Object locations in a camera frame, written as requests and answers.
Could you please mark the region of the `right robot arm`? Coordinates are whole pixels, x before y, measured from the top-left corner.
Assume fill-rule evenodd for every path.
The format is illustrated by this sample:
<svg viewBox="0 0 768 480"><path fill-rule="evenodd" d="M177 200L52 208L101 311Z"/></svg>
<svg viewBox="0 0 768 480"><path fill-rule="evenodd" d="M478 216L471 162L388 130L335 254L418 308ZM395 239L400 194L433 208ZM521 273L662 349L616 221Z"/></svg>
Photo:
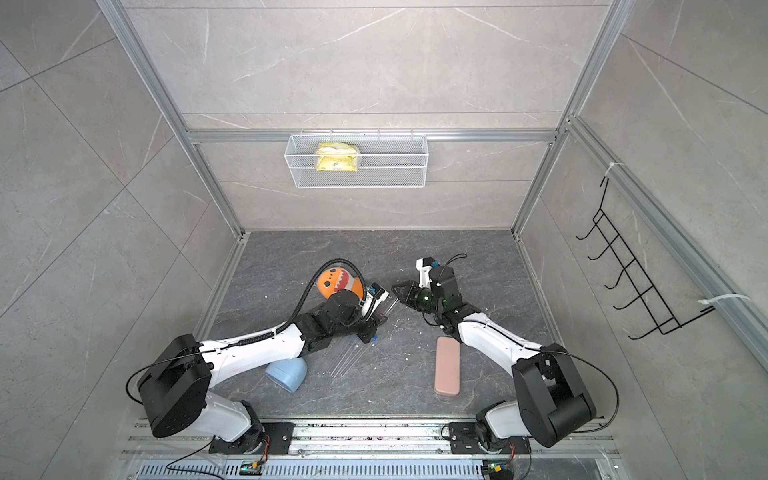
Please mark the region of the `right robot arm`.
<svg viewBox="0 0 768 480"><path fill-rule="evenodd" d="M513 379L514 401L497 402L476 415L482 449L498 451L512 437L551 447L596 418L595 403L563 346L526 340L491 320L462 298L452 267L432 262L417 269L417 281L393 286L397 299L433 316L443 333L480 351Z"/></svg>

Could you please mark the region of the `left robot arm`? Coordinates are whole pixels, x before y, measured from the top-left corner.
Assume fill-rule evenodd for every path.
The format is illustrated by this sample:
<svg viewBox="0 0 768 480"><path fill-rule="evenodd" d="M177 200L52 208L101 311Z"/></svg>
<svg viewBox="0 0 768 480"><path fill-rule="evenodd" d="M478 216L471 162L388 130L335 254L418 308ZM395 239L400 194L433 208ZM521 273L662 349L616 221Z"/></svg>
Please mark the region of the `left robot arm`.
<svg viewBox="0 0 768 480"><path fill-rule="evenodd" d="M211 436L213 453L256 451L265 445L267 433L253 406L219 396L213 387L246 371L325 349L336 337L355 335L368 343L394 303L381 288L364 300L342 289L271 329L203 342L191 334L175 338L137 382L153 436L191 430Z"/></svg>

